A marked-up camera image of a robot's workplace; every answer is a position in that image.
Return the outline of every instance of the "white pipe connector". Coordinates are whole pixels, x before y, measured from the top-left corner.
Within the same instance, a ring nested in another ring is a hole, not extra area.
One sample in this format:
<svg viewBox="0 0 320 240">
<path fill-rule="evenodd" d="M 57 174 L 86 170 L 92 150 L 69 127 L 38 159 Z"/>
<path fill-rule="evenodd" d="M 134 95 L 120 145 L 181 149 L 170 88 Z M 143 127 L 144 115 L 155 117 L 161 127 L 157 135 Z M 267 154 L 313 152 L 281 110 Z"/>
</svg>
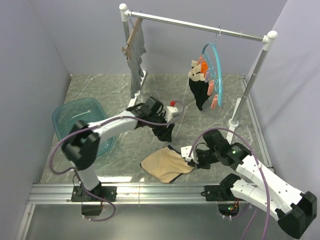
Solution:
<svg viewBox="0 0 320 240">
<path fill-rule="evenodd" d="M 277 38 L 277 36 L 278 36 L 278 33 L 276 31 L 268 32 L 268 34 L 266 35 L 266 41 L 265 39 L 263 39 L 262 41 L 264 43 L 264 46 L 262 49 L 265 51 L 269 51 L 272 45 L 274 44 L 274 41 Z"/>
<path fill-rule="evenodd" d="M 125 3 L 121 3 L 119 5 L 120 13 L 121 13 L 121 20 L 122 22 L 128 22 L 128 15 L 125 14 L 125 11 L 128 10 L 128 6 Z"/>
</svg>

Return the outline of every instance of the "wall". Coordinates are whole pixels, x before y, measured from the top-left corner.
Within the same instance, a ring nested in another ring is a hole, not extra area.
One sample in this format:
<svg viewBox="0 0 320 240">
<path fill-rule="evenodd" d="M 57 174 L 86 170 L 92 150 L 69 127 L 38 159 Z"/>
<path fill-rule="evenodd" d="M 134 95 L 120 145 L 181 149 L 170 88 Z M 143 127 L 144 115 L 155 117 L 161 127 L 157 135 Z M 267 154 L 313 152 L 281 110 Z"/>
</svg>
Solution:
<svg viewBox="0 0 320 240">
<path fill-rule="evenodd" d="M 70 76 L 28 0 L 0 0 L 0 233 L 14 239 Z"/>
<path fill-rule="evenodd" d="M 275 171 L 320 197 L 320 2 L 288 0 L 252 98 Z M 320 239 L 318 217 L 304 240 Z"/>
<path fill-rule="evenodd" d="M 120 51 L 125 44 L 120 3 L 146 14 L 265 35 L 286 1 L 30 0 L 73 74 L 129 72 Z M 143 68 L 150 73 L 187 73 L 191 60 L 198 59 L 202 47 L 216 38 L 215 33 L 150 20 L 143 22 L 143 30 L 147 49 Z M 247 74 L 261 44 L 222 36 L 217 48 L 224 73 Z"/>
</svg>

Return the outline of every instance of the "hanging clothes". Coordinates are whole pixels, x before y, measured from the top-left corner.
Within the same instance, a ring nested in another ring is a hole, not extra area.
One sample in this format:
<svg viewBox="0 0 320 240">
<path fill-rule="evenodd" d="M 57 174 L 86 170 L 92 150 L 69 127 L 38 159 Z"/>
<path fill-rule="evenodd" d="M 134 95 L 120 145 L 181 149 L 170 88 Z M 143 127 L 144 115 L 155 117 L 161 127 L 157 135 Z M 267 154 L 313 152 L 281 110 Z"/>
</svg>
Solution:
<svg viewBox="0 0 320 240">
<path fill-rule="evenodd" d="M 126 44 L 126 48 L 122 48 L 123 53 L 126 56 L 127 63 L 131 69 L 131 86 L 130 86 L 130 98 L 134 99 L 135 94 L 141 91 L 141 81 L 144 77 L 144 72 L 141 69 L 142 54 L 146 53 L 145 38 L 142 30 L 142 18 L 138 18 L 134 27 L 130 33 L 129 39 Z"/>
<path fill-rule="evenodd" d="M 192 61 L 191 70 L 188 73 L 189 87 L 194 95 L 195 105 L 200 111 L 203 110 L 202 106 L 210 97 L 207 94 L 209 83 L 205 82 L 205 75 L 201 73 L 201 67 L 202 65 L 198 65 L 197 61 Z"/>
</svg>

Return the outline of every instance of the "tan cloth with black trim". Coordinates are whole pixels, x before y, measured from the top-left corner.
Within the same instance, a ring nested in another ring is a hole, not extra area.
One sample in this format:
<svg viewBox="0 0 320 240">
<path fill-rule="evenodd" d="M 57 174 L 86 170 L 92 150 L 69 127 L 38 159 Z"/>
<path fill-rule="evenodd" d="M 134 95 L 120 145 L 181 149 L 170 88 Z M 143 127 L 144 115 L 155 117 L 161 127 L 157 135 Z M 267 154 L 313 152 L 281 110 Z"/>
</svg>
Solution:
<svg viewBox="0 0 320 240">
<path fill-rule="evenodd" d="M 170 183 L 181 174 L 190 173 L 193 167 L 168 147 L 159 149 L 141 162 L 141 167 L 161 182 Z"/>
</svg>

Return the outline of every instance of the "black cloth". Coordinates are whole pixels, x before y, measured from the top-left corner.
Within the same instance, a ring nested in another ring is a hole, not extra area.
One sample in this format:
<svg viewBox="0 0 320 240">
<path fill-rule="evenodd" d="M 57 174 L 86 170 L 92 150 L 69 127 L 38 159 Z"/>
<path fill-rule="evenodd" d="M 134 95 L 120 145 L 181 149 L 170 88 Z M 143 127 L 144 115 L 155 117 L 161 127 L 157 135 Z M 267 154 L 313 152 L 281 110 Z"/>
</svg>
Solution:
<svg viewBox="0 0 320 240">
<path fill-rule="evenodd" d="M 192 81 L 191 78 L 189 78 L 189 87 L 194 95 L 195 105 L 202 111 L 202 106 L 210 97 L 208 96 L 209 83 L 204 81 Z"/>
</svg>

